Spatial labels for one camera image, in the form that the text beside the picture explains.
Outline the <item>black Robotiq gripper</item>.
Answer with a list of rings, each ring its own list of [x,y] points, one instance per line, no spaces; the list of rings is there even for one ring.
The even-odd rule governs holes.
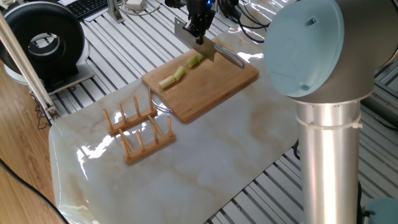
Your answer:
[[[204,33],[210,28],[216,11],[214,0],[187,0],[188,19],[183,29],[195,38],[198,45],[202,45]]]

